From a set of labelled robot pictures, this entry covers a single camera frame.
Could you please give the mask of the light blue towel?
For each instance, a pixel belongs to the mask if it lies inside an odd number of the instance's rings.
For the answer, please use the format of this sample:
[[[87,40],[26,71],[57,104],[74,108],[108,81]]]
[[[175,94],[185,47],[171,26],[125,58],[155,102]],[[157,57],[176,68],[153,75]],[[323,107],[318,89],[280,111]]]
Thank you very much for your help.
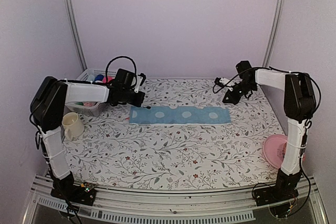
[[[133,106],[129,117],[129,123],[137,125],[221,125],[230,122],[229,109],[220,106]]]

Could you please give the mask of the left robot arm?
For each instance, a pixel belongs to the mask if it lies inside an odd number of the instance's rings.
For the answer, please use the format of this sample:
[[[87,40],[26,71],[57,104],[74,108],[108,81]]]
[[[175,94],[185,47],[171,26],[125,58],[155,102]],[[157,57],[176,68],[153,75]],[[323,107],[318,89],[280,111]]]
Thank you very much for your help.
[[[96,102],[111,106],[130,104],[140,107],[145,94],[139,88],[146,80],[145,74],[119,69],[107,83],[80,80],[58,80],[46,77],[30,105],[30,122],[41,137],[40,146],[48,163],[54,187],[67,200],[78,195],[73,174],[66,162],[62,143],[61,123],[64,107],[68,103]]]

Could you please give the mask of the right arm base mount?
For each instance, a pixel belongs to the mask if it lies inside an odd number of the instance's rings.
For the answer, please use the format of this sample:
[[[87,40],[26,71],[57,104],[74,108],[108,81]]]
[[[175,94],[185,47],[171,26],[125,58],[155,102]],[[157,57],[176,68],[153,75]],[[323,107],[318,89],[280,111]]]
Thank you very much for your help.
[[[299,193],[296,188],[282,190],[276,186],[258,183],[252,188],[251,196],[257,206],[264,206],[297,198]]]

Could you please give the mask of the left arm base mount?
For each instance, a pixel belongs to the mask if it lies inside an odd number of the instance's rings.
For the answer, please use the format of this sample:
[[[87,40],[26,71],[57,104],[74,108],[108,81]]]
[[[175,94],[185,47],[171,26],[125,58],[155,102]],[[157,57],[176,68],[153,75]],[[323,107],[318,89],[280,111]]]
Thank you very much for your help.
[[[86,187],[75,185],[72,180],[55,180],[51,196],[65,201],[74,202],[82,205],[93,206],[97,191],[87,190]]]

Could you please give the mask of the white plastic basket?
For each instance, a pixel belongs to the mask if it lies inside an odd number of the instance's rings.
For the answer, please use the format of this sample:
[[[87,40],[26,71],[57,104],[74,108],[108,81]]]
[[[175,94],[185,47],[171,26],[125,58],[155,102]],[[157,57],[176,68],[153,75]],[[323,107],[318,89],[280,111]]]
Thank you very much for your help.
[[[104,70],[86,69],[76,80],[67,80],[67,94],[65,106],[72,112],[87,116],[99,116],[107,107],[103,98],[107,97],[107,90],[94,79],[98,74],[105,74]],[[83,102],[96,102],[96,105],[87,107]]]

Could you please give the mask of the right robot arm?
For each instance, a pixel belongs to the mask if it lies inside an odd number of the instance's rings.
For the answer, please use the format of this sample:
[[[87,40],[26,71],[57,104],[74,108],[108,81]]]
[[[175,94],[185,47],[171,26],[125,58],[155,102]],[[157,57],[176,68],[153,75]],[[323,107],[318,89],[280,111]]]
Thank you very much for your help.
[[[287,146],[278,170],[271,196],[276,201],[291,194],[303,173],[302,160],[306,150],[311,119],[321,100],[316,99],[316,82],[305,72],[284,71],[272,67],[252,67],[249,61],[236,65],[239,82],[217,78],[215,84],[227,91],[224,104],[236,105],[242,97],[249,98],[258,86],[268,86],[284,92],[283,107],[288,121]]]

